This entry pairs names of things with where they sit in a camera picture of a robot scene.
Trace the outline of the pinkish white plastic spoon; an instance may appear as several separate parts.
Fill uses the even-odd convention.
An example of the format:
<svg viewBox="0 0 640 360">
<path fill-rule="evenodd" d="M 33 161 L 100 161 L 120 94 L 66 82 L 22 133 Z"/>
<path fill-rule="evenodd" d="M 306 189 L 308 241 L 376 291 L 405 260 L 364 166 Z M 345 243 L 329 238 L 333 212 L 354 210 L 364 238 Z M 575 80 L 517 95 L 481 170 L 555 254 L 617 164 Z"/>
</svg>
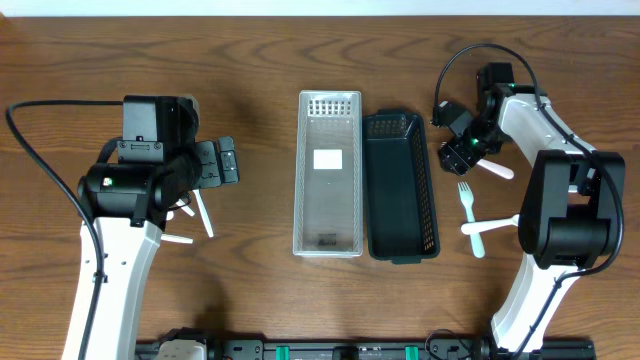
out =
<svg viewBox="0 0 640 360">
<path fill-rule="evenodd" d="M 476 233 L 482 233 L 485 231 L 494 230 L 506 226 L 515 226 L 519 224 L 519 214 L 515 214 L 509 218 L 487 220 L 478 222 L 468 222 L 460 227 L 460 230 L 465 235 L 471 235 Z"/>
</svg>

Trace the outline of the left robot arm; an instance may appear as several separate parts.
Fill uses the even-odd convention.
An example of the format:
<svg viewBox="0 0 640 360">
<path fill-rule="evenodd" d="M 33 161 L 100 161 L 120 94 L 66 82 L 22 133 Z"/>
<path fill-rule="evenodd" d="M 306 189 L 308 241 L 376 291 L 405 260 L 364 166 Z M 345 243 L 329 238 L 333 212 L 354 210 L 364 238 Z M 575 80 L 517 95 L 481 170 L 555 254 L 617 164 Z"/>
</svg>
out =
<svg viewBox="0 0 640 360">
<path fill-rule="evenodd" d="M 148 274 L 173 207 L 203 189 L 234 184 L 232 138 L 197 141 L 192 96 L 128 95 L 123 134 L 103 147 L 78 185 L 88 214 L 63 356 L 131 359 Z"/>
</svg>

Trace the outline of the pale green plastic fork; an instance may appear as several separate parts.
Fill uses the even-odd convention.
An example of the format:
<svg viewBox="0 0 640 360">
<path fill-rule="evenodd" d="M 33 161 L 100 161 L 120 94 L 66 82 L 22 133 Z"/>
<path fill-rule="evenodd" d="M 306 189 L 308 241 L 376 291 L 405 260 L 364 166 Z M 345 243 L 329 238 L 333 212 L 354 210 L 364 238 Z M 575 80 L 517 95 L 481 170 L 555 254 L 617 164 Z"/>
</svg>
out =
<svg viewBox="0 0 640 360">
<path fill-rule="evenodd" d="M 462 205 L 464 206 L 467 221 L 473 223 L 475 216 L 473 212 L 474 196 L 470 186 L 466 182 L 458 183 L 458 191 Z M 479 233 L 469 235 L 473 255 L 476 258 L 485 257 L 485 248 Z"/>
</svg>

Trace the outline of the white plastic fork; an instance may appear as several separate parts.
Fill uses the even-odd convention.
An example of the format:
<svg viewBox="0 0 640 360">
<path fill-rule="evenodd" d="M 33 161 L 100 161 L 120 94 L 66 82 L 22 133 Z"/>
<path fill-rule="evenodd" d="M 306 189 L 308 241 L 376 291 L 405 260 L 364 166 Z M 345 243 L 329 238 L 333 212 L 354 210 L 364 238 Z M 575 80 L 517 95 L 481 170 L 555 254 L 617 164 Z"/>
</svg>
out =
<svg viewBox="0 0 640 360">
<path fill-rule="evenodd" d="M 510 168 L 499 165 L 497 163 L 481 159 L 476 163 L 476 165 L 504 179 L 511 180 L 514 178 L 514 172 Z"/>
</svg>

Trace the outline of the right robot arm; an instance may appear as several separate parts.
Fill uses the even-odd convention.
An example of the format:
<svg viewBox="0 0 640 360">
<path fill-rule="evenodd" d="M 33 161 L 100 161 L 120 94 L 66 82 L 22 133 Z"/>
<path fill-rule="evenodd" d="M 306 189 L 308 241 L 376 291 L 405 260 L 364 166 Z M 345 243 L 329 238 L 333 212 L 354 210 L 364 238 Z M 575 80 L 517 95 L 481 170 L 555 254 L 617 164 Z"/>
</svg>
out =
<svg viewBox="0 0 640 360">
<path fill-rule="evenodd" d="M 542 348 L 545 329 L 570 286 L 600 257 L 618 254 L 625 162 L 581 140 L 536 84 L 515 82 L 510 64 L 489 63 L 476 81 L 476 115 L 443 101 L 432 122 L 453 134 L 438 153 L 448 172 L 466 174 L 507 141 L 532 166 L 517 221 L 523 259 L 491 320 L 493 346 L 520 356 Z"/>
</svg>

